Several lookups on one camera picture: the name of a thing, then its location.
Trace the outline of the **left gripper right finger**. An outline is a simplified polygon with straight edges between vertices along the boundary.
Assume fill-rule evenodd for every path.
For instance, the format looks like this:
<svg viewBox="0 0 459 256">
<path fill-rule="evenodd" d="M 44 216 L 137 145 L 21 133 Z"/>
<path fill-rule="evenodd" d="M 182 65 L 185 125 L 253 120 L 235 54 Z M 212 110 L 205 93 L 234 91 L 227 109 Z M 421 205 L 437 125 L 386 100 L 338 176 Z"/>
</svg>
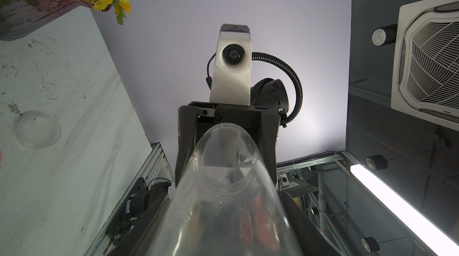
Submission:
<svg viewBox="0 0 459 256">
<path fill-rule="evenodd" d="M 280 201 L 304 256 L 340 256 L 341 253 L 314 226 L 307 214 L 287 192 Z"/>
</svg>

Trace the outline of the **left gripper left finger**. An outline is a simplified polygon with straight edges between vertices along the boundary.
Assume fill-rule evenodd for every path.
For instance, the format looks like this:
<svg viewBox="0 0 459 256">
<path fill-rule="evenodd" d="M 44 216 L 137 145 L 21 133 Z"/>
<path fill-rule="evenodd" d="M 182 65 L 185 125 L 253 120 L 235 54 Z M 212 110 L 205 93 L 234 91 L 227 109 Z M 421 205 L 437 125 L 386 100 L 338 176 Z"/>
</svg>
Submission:
<svg viewBox="0 0 459 256">
<path fill-rule="evenodd" d="M 146 256 L 169 207 L 167 192 L 162 193 L 141 217 L 140 222 L 116 245 L 109 256 Z"/>
</svg>

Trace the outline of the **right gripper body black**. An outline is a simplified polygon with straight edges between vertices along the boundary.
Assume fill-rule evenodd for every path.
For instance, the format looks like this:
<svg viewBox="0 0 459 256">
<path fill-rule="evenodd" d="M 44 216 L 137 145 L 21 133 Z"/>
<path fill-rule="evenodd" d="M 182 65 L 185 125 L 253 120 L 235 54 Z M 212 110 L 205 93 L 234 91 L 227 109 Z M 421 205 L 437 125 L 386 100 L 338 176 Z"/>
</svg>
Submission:
<svg viewBox="0 0 459 256">
<path fill-rule="evenodd" d="M 276 141 L 281 117 L 264 107 L 192 102 L 178 110 L 178 156 L 175 168 L 177 186 L 185 173 L 196 144 L 211 127 L 232 123 L 242 127 L 257 144 L 264 165 L 277 183 Z"/>
</svg>

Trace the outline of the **clear jar with cookies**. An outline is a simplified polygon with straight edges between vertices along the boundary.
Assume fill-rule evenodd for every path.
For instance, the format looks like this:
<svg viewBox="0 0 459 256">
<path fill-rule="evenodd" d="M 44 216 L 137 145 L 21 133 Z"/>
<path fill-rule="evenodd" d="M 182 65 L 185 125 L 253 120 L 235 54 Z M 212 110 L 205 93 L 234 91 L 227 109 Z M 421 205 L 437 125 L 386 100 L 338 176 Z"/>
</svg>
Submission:
<svg viewBox="0 0 459 256">
<path fill-rule="evenodd" d="M 238 125 L 197 143 L 149 256 L 299 256 L 257 145 Z"/>
</svg>

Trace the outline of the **clear jar lid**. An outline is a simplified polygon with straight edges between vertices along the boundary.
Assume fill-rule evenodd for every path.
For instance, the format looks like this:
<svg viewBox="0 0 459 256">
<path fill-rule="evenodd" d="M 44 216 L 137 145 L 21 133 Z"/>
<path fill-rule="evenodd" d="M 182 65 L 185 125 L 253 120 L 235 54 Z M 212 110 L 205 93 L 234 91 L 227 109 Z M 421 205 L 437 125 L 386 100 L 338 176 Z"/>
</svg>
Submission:
<svg viewBox="0 0 459 256">
<path fill-rule="evenodd" d="M 61 128 L 51 116 L 38 111 L 24 112 L 16 123 L 15 137 L 25 147 L 43 149 L 57 143 Z"/>
</svg>

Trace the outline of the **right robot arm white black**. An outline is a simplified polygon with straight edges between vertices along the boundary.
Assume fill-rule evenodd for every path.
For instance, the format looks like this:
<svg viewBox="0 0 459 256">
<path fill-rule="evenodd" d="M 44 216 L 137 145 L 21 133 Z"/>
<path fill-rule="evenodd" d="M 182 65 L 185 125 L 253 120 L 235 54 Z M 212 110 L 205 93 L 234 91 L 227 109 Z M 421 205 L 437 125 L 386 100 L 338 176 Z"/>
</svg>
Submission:
<svg viewBox="0 0 459 256">
<path fill-rule="evenodd" d="M 251 88 L 249 106 L 193 101 L 178 110 L 178 157 L 175 182 L 185 174 L 196 144 L 214 125 L 232 123 L 242 127 L 256 143 L 264 165 L 276 182 L 276 141 L 279 127 L 286 127 L 301 111 L 302 85 L 295 71 L 281 59 L 254 52 L 252 60 L 263 61 L 284 71 L 295 87 L 295 105 L 289 109 L 286 89 L 279 79 L 265 78 Z"/>
</svg>

